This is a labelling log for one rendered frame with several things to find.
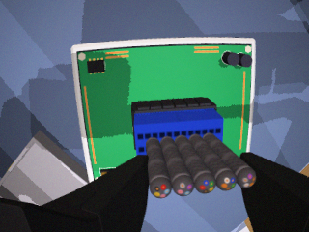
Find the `blue plug with grey cables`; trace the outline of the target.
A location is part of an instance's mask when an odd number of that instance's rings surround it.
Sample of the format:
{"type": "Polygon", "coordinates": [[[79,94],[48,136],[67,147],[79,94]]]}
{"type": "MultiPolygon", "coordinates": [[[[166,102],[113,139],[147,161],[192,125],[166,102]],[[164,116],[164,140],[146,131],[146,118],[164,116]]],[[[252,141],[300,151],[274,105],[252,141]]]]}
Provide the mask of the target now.
{"type": "Polygon", "coordinates": [[[255,170],[223,143],[223,117],[215,108],[135,113],[136,156],[148,155],[150,191],[163,198],[248,189],[255,170]]]}

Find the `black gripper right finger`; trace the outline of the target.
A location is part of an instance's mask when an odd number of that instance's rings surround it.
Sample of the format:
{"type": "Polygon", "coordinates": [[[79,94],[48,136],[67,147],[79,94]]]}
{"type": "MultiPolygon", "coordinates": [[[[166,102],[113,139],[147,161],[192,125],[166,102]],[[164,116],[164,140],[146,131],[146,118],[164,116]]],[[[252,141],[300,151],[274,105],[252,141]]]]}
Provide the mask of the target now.
{"type": "Polygon", "coordinates": [[[309,232],[309,177],[252,152],[239,157],[255,170],[254,186],[240,187],[254,232],[309,232]]]}

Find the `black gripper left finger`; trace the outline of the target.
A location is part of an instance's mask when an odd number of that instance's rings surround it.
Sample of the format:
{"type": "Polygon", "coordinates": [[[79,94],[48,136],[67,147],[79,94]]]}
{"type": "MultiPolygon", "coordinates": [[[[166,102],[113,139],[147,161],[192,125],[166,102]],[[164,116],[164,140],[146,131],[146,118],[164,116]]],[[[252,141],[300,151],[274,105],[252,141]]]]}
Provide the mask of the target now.
{"type": "Polygon", "coordinates": [[[45,205],[0,198],[0,232],[142,232],[149,159],[128,159],[45,205]]]}

